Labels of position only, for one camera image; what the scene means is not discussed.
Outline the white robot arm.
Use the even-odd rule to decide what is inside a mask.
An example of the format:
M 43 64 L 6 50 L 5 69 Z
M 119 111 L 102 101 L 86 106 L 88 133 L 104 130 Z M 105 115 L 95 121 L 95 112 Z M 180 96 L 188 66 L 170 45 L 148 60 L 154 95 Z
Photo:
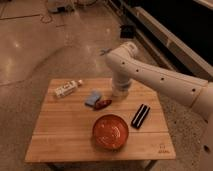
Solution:
M 105 56 L 112 70 L 112 91 L 126 95 L 134 79 L 189 107 L 207 122 L 201 141 L 199 171 L 213 171 L 213 82 L 142 63 L 137 46 L 127 41 Z

